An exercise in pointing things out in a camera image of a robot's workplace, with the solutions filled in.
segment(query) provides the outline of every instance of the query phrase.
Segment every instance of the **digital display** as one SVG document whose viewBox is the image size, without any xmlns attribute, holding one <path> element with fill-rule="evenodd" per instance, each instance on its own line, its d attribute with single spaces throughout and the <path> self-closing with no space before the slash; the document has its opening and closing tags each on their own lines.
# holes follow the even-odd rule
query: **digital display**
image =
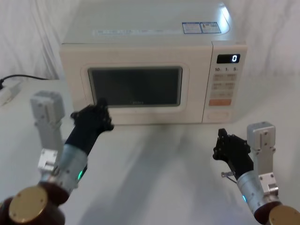
<svg viewBox="0 0 300 225">
<path fill-rule="evenodd" d="M 182 68 L 90 68 L 94 103 L 106 98 L 109 107 L 179 106 Z"/>
<path fill-rule="evenodd" d="M 226 54 L 217 56 L 217 63 L 238 63 L 239 61 L 240 54 Z"/>
</svg>

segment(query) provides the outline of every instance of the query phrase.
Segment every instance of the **label sticker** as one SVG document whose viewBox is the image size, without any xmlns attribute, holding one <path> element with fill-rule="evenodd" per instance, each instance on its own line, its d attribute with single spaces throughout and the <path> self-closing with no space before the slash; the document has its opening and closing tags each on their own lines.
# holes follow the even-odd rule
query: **label sticker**
<svg viewBox="0 0 300 225">
<path fill-rule="evenodd" d="M 202 34 L 199 22 L 183 22 L 182 27 L 185 34 Z"/>
<path fill-rule="evenodd" d="M 165 35 L 182 34 L 182 30 L 93 30 L 93 36 L 101 35 Z"/>
<path fill-rule="evenodd" d="M 203 34 L 220 34 L 220 28 L 217 22 L 201 22 L 201 30 Z"/>
</svg>

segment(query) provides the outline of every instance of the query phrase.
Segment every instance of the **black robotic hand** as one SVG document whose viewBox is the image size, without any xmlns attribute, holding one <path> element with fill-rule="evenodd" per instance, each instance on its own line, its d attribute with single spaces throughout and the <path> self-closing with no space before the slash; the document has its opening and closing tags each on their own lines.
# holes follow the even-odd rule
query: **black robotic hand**
<svg viewBox="0 0 300 225">
<path fill-rule="evenodd" d="M 98 136 L 114 128 L 109 116 L 107 102 L 99 99 L 97 105 L 89 105 L 79 112 L 71 114 L 75 127 L 66 141 L 89 155 Z"/>
</svg>

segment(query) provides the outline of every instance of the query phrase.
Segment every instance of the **white curtain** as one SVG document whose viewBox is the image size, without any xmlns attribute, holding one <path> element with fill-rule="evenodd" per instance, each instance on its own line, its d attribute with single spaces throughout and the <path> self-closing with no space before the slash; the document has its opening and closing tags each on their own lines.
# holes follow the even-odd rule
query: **white curtain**
<svg viewBox="0 0 300 225">
<path fill-rule="evenodd" d="M 0 77 L 63 79 L 59 47 L 79 1 L 0 0 Z M 299 0 L 224 2 L 248 44 L 244 75 L 300 75 Z"/>
<path fill-rule="evenodd" d="M 0 77 L 63 78 L 59 47 L 79 0 L 0 0 Z"/>
</svg>

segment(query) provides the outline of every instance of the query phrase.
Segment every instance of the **black cable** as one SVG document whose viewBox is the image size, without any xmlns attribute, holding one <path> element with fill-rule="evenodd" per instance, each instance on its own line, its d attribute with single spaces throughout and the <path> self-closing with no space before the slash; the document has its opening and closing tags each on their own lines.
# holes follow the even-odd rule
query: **black cable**
<svg viewBox="0 0 300 225">
<path fill-rule="evenodd" d="M 236 181 L 234 181 L 233 179 L 231 179 L 230 177 L 227 177 L 229 180 L 231 180 L 233 183 L 236 184 Z"/>
<path fill-rule="evenodd" d="M 23 74 L 14 74 L 14 75 L 9 75 L 6 77 L 3 77 L 2 79 L 0 79 L 0 90 L 3 88 L 3 82 L 8 79 L 8 78 L 12 78 L 12 77 L 27 77 L 27 78 L 32 78 L 32 79 L 37 79 L 37 80 L 48 80 L 46 78 L 42 78 L 42 77 L 37 77 L 37 76 L 30 76 L 30 75 L 23 75 Z"/>
</svg>

